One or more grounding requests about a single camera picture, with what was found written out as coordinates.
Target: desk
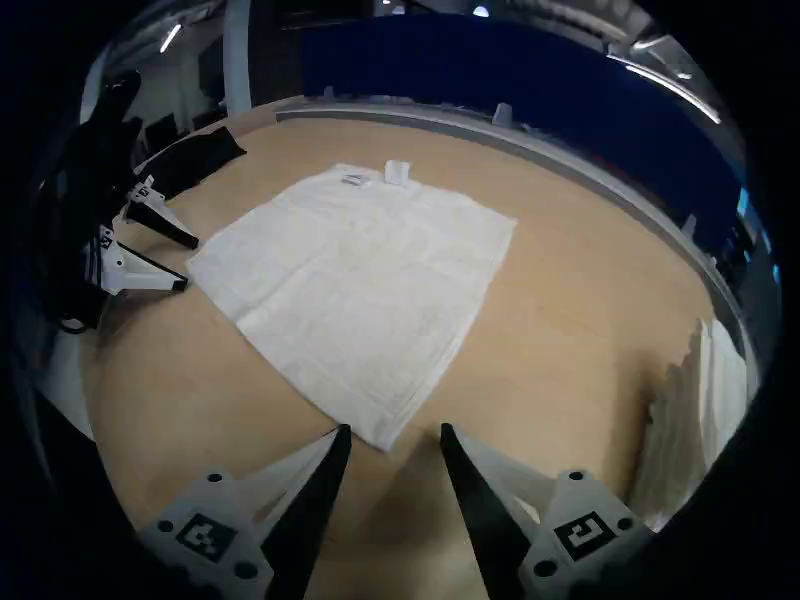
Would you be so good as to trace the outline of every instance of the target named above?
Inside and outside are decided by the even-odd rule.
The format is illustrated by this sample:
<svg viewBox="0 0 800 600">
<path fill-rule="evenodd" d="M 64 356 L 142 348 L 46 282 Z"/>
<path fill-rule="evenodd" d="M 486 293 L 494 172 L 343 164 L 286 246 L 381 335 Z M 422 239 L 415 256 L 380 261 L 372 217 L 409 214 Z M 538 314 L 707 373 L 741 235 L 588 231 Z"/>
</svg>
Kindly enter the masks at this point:
<svg viewBox="0 0 800 600">
<path fill-rule="evenodd" d="M 646 402 L 696 319 L 713 314 L 688 264 L 594 193 L 465 140 L 326 119 L 237 137 L 247 156 L 170 202 L 201 241 L 334 163 L 382 170 L 390 158 L 519 219 L 460 353 L 394 449 L 354 438 L 308 597 L 485 597 L 438 449 L 442 421 L 546 473 L 585 467 L 625 494 Z M 118 233 L 185 271 L 190 252 L 169 240 Z M 82 363 L 99 451 L 137 527 L 209 466 L 245 475 L 334 426 L 197 287 L 115 300 Z"/>
</svg>

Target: black cloth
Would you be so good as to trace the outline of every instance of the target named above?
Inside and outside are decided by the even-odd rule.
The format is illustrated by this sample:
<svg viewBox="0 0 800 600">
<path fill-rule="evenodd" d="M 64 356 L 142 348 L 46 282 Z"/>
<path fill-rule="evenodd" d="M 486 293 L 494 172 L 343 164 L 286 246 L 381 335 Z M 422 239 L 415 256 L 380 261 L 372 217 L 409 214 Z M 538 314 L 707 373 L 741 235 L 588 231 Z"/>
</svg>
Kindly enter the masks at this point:
<svg viewBox="0 0 800 600">
<path fill-rule="evenodd" d="M 153 189 L 169 200 L 244 154 L 247 152 L 239 147 L 231 132 L 221 127 L 173 144 L 147 163 L 141 179 L 152 175 Z"/>
</svg>

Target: blue partition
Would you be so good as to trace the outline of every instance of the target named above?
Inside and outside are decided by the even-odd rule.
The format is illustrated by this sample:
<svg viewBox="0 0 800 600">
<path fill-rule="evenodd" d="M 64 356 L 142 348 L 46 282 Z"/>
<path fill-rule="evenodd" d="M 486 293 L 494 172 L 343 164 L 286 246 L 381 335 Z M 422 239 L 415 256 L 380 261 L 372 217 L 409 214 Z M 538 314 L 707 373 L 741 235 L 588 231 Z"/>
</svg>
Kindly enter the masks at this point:
<svg viewBox="0 0 800 600">
<path fill-rule="evenodd" d="M 671 92 L 561 36 L 455 15 L 375 18 L 306 32 L 306 95 L 409 96 L 519 120 L 600 159 L 698 218 L 695 241 L 716 252 L 741 183 Z"/>
</svg>

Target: towel label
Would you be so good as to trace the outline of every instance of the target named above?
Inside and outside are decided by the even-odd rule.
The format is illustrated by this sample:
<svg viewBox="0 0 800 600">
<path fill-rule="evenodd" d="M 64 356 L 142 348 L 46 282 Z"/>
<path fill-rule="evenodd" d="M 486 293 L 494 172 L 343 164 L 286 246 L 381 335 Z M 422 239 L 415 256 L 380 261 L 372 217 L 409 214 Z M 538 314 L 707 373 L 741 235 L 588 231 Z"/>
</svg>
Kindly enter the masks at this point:
<svg viewBox="0 0 800 600">
<path fill-rule="evenodd" d="M 366 175 L 356 175 L 356 174 L 347 174 L 342 177 L 342 183 L 348 183 L 350 185 L 354 185 L 356 187 L 361 187 L 367 183 L 369 183 L 369 177 Z"/>
</svg>

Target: ceiling light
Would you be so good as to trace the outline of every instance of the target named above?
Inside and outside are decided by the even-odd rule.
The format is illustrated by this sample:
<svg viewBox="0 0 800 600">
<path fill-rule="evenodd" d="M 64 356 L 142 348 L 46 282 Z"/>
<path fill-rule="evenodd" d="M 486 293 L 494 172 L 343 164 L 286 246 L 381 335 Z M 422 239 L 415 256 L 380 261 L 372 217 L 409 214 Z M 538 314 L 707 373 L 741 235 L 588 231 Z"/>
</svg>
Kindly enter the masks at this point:
<svg viewBox="0 0 800 600">
<path fill-rule="evenodd" d="M 637 75 L 644 77 L 645 79 L 649 79 L 650 81 L 653 81 L 661 86 L 664 86 L 673 94 L 677 94 L 678 96 L 686 100 L 689 104 L 697 108 L 709 119 L 714 121 L 714 123 L 716 123 L 717 125 L 719 125 L 722 122 L 722 119 L 719 118 L 719 113 L 717 113 L 716 110 L 711 108 L 708 104 L 703 102 L 700 98 L 695 96 L 685 87 L 675 83 L 668 77 L 664 77 L 661 73 L 653 71 L 652 69 L 648 69 L 647 67 L 643 67 L 642 65 L 637 65 L 635 62 L 630 61 L 627 58 L 621 58 L 619 56 L 613 56 L 611 54 L 607 54 L 606 56 L 612 60 L 616 60 L 617 62 L 623 63 L 625 65 L 625 68 L 628 69 L 629 71 L 632 71 Z"/>
<path fill-rule="evenodd" d="M 165 39 L 164 43 L 161 44 L 161 50 L 159 50 L 161 54 L 164 54 L 164 52 L 167 50 L 167 46 L 169 46 L 172 40 L 175 39 L 175 36 L 178 35 L 178 32 L 180 30 L 181 30 L 180 23 L 178 23 L 177 25 L 175 25 L 175 27 L 169 30 L 169 33 L 167 34 L 167 39 Z"/>
<path fill-rule="evenodd" d="M 663 42 L 665 39 L 667 39 L 667 37 L 667 35 L 660 35 L 649 40 L 637 40 L 631 44 L 631 48 L 634 50 L 647 50 L 648 48 L 652 48 L 656 44 Z"/>
</svg>

